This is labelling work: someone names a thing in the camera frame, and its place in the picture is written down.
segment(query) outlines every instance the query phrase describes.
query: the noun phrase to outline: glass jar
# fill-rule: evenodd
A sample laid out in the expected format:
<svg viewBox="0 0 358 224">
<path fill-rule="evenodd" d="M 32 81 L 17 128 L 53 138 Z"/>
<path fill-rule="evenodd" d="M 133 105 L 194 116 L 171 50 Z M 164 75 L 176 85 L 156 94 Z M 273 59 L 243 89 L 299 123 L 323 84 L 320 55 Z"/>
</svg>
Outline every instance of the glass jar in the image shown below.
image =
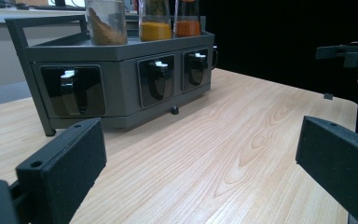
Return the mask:
<svg viewBox="0 0 358 224">
<path fill-rule="evenodd" d="M 123 0 L 88 0 L 86 9 L 93 45 L 127 44 Z"/>
<path fill-rule="evenodd" d="M 172 38 L 168 0 L 139 1 L 139 38 L 141 41 Z"/>
<path fill-rule="evenodd" d="M 173 31 L 176 36 L 201 34 L 199 0 L 176 0 Z"/>
</svg>

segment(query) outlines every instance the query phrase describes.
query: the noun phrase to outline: jar with orange spice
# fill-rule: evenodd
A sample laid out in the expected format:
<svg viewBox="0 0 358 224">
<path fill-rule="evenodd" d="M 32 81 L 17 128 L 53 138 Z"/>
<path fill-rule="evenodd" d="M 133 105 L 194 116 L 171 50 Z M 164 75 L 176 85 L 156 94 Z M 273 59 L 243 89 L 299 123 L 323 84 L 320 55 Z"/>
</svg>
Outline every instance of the jar with orange spice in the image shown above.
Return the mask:
<svg viewBox="0 0 358 224">
<path fill-rule="evenodd" d="M 172 38 L 168 0 L 139 1 L 139 38 L 141 41 Z"/>
<path fill-rule="evenodd" d="M 176 0 L 173 31 L 176 36 L 201 34 L 199 0 Z"/>
</svg>

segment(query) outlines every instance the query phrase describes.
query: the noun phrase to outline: orange powder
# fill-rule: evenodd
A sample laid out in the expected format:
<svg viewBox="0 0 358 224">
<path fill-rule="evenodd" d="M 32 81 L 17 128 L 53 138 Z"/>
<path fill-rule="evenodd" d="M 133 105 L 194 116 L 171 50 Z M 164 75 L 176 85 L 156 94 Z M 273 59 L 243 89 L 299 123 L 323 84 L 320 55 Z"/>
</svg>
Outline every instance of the orange powder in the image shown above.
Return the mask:
<svg viewBox="0 0 358 224">
<path fill-rule="evenodd" d="M 171 26 L 160 22 L 142 22 L 140 38 L 142 41 L 171 39 Z"/>
<path fill-rule="evenodd" d="M 177 21 L 175 24 L 175 35 L 177 36 L 192 36 L 200 35 L 199 21 Z"/>
</svg>

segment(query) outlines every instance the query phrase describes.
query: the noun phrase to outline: wooden tabletop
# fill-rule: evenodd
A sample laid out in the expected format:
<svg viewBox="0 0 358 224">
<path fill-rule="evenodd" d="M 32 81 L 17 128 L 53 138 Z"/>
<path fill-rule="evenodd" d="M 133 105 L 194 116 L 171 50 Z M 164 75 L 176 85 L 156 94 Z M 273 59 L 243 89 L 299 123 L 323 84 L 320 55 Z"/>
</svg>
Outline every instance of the wooden tabletop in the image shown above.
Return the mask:
<svg viewBox="0 0 358 224">
<path fill-rule="evenodd" d="M 299 165 L 305 115 L 354 130 L 355 103 L 214 69 L 212 89 L 127 132 L 73 223 L 346 223 Z M 0 105 L 0 179 L 49 142 L 31 98 Z"/>
</svg>

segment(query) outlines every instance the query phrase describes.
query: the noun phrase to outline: brown spice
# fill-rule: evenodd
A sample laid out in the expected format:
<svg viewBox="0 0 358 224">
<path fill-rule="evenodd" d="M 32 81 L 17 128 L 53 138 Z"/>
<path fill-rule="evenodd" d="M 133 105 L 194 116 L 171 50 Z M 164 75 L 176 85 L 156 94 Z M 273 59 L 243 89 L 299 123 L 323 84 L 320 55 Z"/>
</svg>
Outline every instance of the brown spice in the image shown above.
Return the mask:
<svg viewBox="0 0 358 224">
<path fill-rule="evenodd" d="M 95 45 L 127 44 L 126 36 L 101 21 L 92 7 L 89 7 L 89 25 Z"/>
</svg>

